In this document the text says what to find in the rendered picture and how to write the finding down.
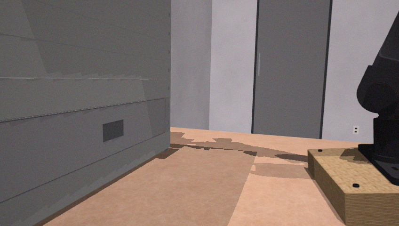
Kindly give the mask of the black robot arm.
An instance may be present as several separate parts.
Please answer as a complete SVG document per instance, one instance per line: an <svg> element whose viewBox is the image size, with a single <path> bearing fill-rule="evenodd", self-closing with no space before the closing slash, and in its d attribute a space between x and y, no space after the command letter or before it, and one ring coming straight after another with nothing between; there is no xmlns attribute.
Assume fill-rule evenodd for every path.
<svg viewBox="0 0 399 226"><path fill-rule="evenodd" d="M399 186L399 12L373 65L357 89L359 104L377 113L374 143L358 150L393 184Z"/></svg>

